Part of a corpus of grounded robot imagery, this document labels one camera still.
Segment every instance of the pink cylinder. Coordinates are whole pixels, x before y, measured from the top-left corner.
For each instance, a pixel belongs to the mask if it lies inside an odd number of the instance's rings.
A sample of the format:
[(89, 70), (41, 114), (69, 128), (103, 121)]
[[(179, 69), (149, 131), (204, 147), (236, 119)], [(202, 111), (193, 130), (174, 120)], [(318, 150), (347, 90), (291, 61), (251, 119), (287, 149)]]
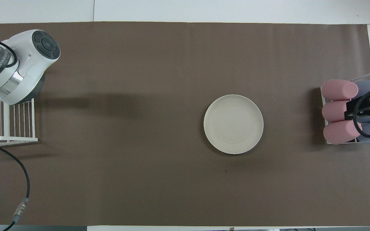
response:
[(345, 120), (346, 103), (348, 100), (332, 101), (326, 103), (322, 108), (322, 115), (329, 122)]
[(321, 92), (329, 100), (348, 100), (358, 94), (358, 86), (348, 80), (330, 79), (322, 85)]
[(355, 139), (359, 135), (352, 120), (331, 123), (323, 129), (323, 136), (326, 141), (332, 144), (345, 143)]

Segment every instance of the brown mat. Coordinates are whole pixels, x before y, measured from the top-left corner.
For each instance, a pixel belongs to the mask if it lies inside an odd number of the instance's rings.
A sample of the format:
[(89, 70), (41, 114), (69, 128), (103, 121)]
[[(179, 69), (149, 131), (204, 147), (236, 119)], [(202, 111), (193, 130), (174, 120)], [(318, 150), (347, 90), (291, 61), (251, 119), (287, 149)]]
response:
[[(62, 55), (36, 98), (22, 225), (370, 226), (370, 147), (323, 140), (319, 87), (369, 72), (366, 25), (72, 22), (29, 29)], [(227, 94), (261, 109), (263, 137), (227, 155), (203, 117)], [(0, 153), (0, 224), (25, 195)]]

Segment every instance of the brand logo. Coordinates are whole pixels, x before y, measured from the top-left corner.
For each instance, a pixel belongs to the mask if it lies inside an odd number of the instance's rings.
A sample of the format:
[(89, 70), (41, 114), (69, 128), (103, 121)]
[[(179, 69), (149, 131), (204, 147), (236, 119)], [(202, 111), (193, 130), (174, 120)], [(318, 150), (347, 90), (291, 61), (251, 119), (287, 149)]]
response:
[(8, 57), (8, 55), (5, 53), (3, 58), (0, 61), (0, 67), (5, 63), (5, 60), (6, 60), (7, 57)]

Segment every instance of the ceramic plate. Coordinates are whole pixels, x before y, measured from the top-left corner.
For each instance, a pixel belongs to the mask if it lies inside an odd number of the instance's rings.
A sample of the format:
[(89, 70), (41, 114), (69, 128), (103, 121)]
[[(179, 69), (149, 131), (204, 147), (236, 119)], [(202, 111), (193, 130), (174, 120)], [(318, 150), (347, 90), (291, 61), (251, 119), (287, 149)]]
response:
[(249, 98), (225, 95), (208, 107), (204, 130), (215, 148), (228, 154), (240, 154), (251, 150), (261, 139), (263, 117)]

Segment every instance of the white wire rack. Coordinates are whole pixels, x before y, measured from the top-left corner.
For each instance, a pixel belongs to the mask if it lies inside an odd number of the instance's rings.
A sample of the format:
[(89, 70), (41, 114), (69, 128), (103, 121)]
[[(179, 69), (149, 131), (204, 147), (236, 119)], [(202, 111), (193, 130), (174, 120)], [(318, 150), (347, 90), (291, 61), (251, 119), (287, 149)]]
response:
[(36, 141), (34, 99), (18, 105), (0, 101), (0, 146)]

